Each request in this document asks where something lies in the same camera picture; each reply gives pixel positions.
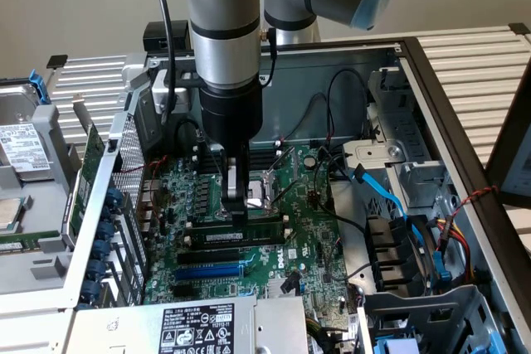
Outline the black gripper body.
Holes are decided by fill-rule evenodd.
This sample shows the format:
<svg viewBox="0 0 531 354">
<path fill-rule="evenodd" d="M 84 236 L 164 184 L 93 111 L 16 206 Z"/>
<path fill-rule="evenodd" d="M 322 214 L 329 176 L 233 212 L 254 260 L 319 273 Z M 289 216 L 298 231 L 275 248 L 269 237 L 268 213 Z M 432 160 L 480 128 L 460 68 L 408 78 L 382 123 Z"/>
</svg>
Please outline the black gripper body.
<svg viewBox="0 0 531 354">
<path fill-rule="evenodd" d="M 235 89 L 199 90 L 202 125 L 229 158 L 240 158 L 263 122 L 262 86 L 259 80 Z"/>
</svg>

